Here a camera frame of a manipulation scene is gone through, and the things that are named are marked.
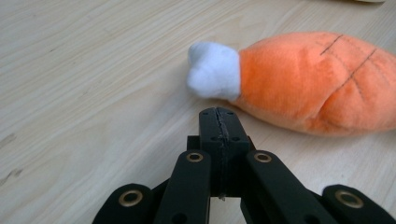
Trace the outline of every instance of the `orange plush toy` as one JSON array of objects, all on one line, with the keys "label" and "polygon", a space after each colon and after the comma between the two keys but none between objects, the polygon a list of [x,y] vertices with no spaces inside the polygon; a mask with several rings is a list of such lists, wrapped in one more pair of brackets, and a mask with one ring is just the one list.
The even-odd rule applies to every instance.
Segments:
[{"label": "orange plush toy", "polygon": [[352,36],[291,33],[239,53],[201,42],[189,60],[193,92],[277,126],[336,136],[396,128],[396,57]]}]

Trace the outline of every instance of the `orange fabric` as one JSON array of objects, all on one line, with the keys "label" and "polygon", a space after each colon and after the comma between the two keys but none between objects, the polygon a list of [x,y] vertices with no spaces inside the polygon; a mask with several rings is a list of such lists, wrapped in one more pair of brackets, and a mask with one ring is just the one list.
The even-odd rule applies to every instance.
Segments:
[{"label": "orange fabric", "polygon": [[357,38],[291,33],[239,52],[233,102],[275,125],[319,135],[396,128],[396,57]]}]

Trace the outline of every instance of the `wood grain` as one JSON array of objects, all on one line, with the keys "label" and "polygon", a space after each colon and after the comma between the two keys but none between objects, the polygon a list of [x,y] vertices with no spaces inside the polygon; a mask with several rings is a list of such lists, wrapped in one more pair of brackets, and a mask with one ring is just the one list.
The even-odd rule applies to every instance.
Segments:
[{"label": "wood grain", "polygon": [[[241,49],[277,34],[333,31],[396,53],[396,1],[0,2],[0,220],[90,223],[127,183],[169,177],[198,113],[234,110],[257,148],[309,189],[345,184],[396,217],[396,132],[322,138],[258,121],[185,88],[187,49]],[[244,223],[212,200],[211,223]]]}]

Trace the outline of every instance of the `light wood surface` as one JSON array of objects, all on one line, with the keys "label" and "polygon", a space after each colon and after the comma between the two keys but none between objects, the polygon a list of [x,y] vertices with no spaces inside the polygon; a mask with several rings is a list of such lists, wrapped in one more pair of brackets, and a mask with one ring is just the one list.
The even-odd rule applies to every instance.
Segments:
[{"label": "light wood surface", "polygon": [[[168,178],[211,106],[308,189],[348,185],[396,217],[395,131],[295,133],[185,88],[195,41],[241,49],[318,30],[396,53],[396,1],[1,1],[0,222],[91,223],[114,189]],[[212,200],[210,222],[244,223],[238,200]]]}]

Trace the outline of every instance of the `wooden table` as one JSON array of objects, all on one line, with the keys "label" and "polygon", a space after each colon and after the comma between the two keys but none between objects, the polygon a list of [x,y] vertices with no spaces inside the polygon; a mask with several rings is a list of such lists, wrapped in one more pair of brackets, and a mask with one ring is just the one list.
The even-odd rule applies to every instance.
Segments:
[{"label": "wooden table", "polygon": [[[199,40],[241,49],[272,35],[333,31],[396,53],[396,1],[2,1],[0,222],[90,223],[122,185],[172,173],[198,113],[237,113],[257,148],[308,188],[357,188],[396,217],[396,132],[325,138],[258,121],[185,87]],[[244,223],[213,199],[211,223]]]}]

